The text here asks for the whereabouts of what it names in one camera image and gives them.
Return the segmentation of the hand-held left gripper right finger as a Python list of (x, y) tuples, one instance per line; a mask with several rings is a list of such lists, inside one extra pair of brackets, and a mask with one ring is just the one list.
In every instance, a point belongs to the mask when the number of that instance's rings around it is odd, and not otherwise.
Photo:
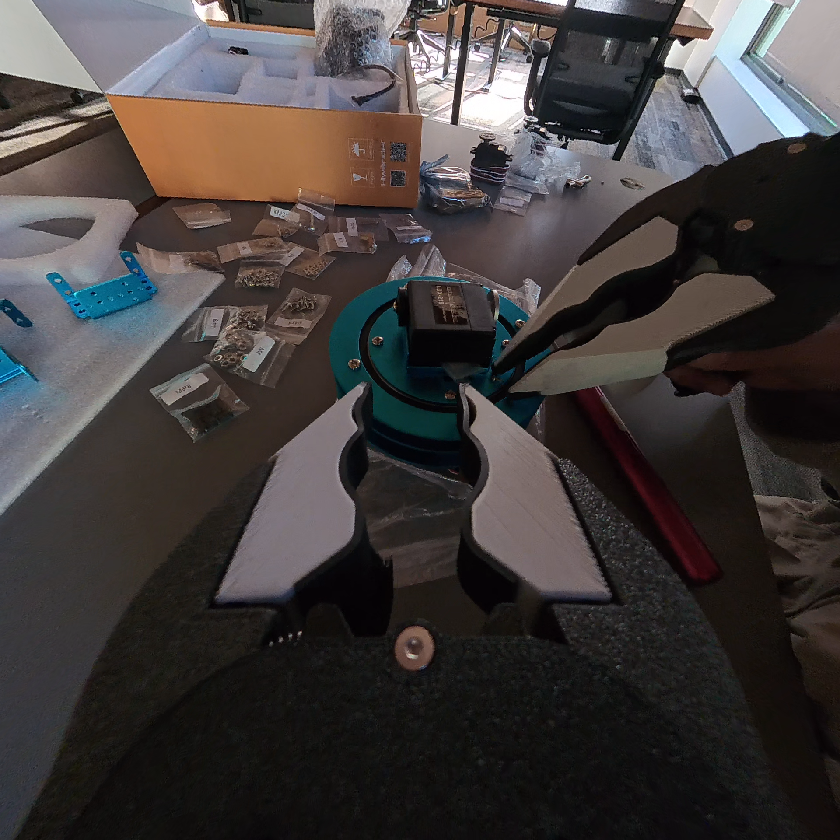
[(471, 385), (458, 389), (462, 463), (472, 491), (458, 581), (487, 634), (561, 636), (557, 604), (613, 594), (567, 491), (560, 461)]

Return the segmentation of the blue round robot arm base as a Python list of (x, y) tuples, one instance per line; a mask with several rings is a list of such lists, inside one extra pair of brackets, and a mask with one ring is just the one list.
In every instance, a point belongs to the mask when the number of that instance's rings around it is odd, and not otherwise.
[[(408, 327), (399, 323), (397, 299), (411, 280), (432, 281), (446, 287), (472, 286), (455, 278), (412, 277), (393, 280), (353, 299), (332, 326), (329, 357), (343, 397), (363, 383), (371, 384), (372, 420), (366, 437), (370, 445), (415, 466), (459, 466), (457, 428), (459, 383), (441, 366), (411, 367)], [(531, 312), (501, 296), (494, 361), (507, 348)], [(512, 421), (527, 428), (538, 413), (540, 395), (509, 396), (511, 385), (547, 355), (543, 351), (519, 367), (496, 376), (489, 367), (466, 377), (482, 396)]]

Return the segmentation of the black servo motor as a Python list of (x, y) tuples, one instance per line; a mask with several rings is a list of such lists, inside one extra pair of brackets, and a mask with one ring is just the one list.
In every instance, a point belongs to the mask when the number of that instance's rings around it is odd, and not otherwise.
[(395, 311), (406, 331), (408, 366), (490, 366), (500, 311), (496, 291), (468, 281), (409, 280), (397, 292)]

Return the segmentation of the grey desk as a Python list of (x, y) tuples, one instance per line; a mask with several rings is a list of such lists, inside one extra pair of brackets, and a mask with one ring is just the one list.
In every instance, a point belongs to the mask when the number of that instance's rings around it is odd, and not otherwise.
[[(494, 280), (551, 289), (596, 235), (668, 177), (572, 153), (595, 183), (552, 196), (525, 218), (432, 216), (434, 238)], [(177, 338), (122, 388), (2, 517), (2, 838), (13, 838), (44, 788), (91, 670), (132, 599), (237, 483), (328, 407), (328, 315), (273, 391), (243, 387), (237, 422), (191, 443), (149, 393), (196, 364)], [(680, 400), (655, 381), (613, 403), (724, 570), (696, 598), (742, 682), (786, 791), (802, 686), (763, 546), (729, 405)], [(644, 509), (568, 397), (547, 406), (549, 446), (580, 465), (650, 533)], [(396, 590), (395, 615), (444, 633), (477, 633), (483, 615), (457, 579)]]

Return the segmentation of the wooden edged desk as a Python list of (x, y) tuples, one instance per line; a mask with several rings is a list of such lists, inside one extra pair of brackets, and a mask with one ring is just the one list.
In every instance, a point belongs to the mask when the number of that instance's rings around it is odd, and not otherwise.
[(486, 9), (488, 16), (540, 26), (556, 27), (567, 7), (574, 11), (597, 12), (625, 17), (649, 18), (656, 22), (671, 23), (670, 36), (688, 41), (708, 40), (712, 26), (692, 7), (684, 2), (649, 1), (452, 1), (452, 7), (470, 4)]

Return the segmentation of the person's right hand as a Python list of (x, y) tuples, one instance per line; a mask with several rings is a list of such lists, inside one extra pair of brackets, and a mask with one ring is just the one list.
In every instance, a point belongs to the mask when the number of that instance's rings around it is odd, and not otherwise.
[(738, 383), (768, 391), (839, 390), (839, 322), (792, 344), (768, 350), (711, 353), (667, 371), (677, 387), (715, 396)]

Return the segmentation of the clear parts bags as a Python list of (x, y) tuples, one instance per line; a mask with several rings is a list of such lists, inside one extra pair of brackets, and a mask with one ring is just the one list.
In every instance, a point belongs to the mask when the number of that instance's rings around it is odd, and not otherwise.
[(566, 149), (545, 128), (527, 122), (514, 133), (509, 169), (495, 210), (523, 216), (535, 196), (580, 190), (592, 181), (581, 163), (565, 156)]

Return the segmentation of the red pen screwdriver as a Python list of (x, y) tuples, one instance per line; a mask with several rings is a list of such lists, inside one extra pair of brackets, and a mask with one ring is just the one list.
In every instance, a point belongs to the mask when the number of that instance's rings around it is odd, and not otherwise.
[(643, 504), (671, 567), (689, 587), (718, 582), (720, 566), (602, 390), (587, 388), (572, 397)]

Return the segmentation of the clear plastic bag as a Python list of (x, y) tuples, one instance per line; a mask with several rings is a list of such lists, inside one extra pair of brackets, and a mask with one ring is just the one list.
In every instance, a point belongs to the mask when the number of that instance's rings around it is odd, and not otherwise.
[[(509, 289), (448, 263), (435, 245), (423, 247), (410, 264), (400, 258), (388, 280), (429, 275), (479, 282), (533, 315), (541, 288), (525, 279)], [(393, 570), (398, 589), (437, 581), (456, 573), (462, 507), (469, 487), (442, 473), (419, 469), (369, 448), (369, 468), (360, 488), (373, 549)]]

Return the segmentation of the blue parts bag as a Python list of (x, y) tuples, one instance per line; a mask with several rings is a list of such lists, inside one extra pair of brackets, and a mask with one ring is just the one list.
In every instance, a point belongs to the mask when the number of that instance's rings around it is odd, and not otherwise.
[(490, 197), (474, 186), (469, 173), (448, 165), (448, 155), (424, 161), (419, 167), (419, 195), (438, 214), (458, 214), (490, 207)]

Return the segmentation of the black mesh office chair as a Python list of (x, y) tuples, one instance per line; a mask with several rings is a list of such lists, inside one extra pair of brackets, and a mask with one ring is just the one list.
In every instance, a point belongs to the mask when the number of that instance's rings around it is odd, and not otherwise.
[(619, 161), (656, 80), (682, 1), (568, 2), (553, 42), (533, 40), (524, 111), (563, 139), (616, 145)]

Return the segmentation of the pile of small screw bags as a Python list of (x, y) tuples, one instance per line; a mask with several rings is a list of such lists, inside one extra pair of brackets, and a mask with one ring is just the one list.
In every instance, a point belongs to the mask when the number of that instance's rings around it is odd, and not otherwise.
[[(144, 267), (167, 276), (207, 270), (222, 277), (237, 263), (234, 286), (273, 291), (283, 277), (317, 279), (338, 254), (374, 253), (393, 233), (403, 243), (426, 243), (431, 232), (410, 214), (337, 216), (330, 196), (300, 188), (291, 208), (266, 206), (251, 239), (212, 250), (171, 252), (138, 244)], [(202, 307), (189, 318), (182, 341), (207, 343), (204, 363), (152, 390), (155, 399), (197, 441), (237, 418), (247, 407), (222, 373), (274, 386), (296, 347), (329, 307), (331, 297), (293, 287), (274, 313), (265, 295), (248, 305)]]

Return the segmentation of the white foam sheet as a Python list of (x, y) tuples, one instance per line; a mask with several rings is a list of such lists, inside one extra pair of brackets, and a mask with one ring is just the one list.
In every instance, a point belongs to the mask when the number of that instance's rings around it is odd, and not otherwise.
[(98, 320), (78, 320), (49, 283), (3, 295), (28, 316), (23, 329), (2, 316), (2, 347), (36, 381), (1, 388), (1, 510), (58, 456), (224, 280), (208, 271), (160, 275), (157, 294)]

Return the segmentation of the orange cardboard box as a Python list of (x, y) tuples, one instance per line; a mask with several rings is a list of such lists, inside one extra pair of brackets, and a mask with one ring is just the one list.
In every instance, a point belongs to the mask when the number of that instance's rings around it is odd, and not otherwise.
[(297, 28), (204, 22), (192, 2), (2, 2), (2, 72), (102, 92), (160, 196), (414, 207), (424, 118), (411, 57), (397, 82), (314, 73)]

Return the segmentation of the small blue bracket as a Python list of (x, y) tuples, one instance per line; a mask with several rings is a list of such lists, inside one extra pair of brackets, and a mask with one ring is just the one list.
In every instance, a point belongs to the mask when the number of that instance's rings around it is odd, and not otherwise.
[(25, 365), (19, 362), (12, 354), (7, 352), (3, 347), (0, 349), (0, 383), (5, 385), (17, 379), (20, 376), (29, 378), (37, 382), (35, 374)]

